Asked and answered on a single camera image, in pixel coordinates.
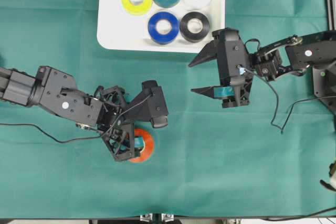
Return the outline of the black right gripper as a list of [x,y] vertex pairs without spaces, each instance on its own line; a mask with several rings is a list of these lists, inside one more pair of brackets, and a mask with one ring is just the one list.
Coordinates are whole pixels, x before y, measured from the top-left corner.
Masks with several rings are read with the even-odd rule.
[[249,105],[253,75],[242,73],[249,69],[249,55],[239,36],[232,28],[212,32],[214,40],[207,43],[188,64],[194,67],[217,59],[220,86],[191,89],[191,92],[222,100],[223,108]]

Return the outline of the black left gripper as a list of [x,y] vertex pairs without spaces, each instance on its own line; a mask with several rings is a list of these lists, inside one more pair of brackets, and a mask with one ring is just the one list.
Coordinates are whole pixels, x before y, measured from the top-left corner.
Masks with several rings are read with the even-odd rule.
[[134,135],[134,122],[125,118],[129,102],[124,95],[125,90],[119,86],[98,86],[98,99],[102,102],[98,131],[117,162],[137,158],[145,149],[143,137]]

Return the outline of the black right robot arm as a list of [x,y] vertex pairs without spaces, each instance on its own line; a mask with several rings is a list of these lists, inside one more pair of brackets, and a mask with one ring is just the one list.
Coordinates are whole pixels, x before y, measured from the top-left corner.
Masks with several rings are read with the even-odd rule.
[[216,30],[189,64],[193,67],[217,61],[219,86],[192,89],[192,92],[223,102],[224,108],[249,105],[255,71],[267,82],[292,74],[303,76],[312,68],[313,92],[332,113],[335,113],[335,31],[305,36],[293,35],[249,53],[239,31]]

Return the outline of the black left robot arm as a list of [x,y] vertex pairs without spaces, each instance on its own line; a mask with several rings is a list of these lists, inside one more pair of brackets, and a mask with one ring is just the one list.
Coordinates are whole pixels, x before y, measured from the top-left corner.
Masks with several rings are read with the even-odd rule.
[[1,68],[1,101],[43,110],[97,133],[115,161],[140,157],[135,146],[134,122],[125,118],[132,109],[119,86],[98,86],[90,95],[78,90],[73,76],[40,66],[35,77],[16,69]]

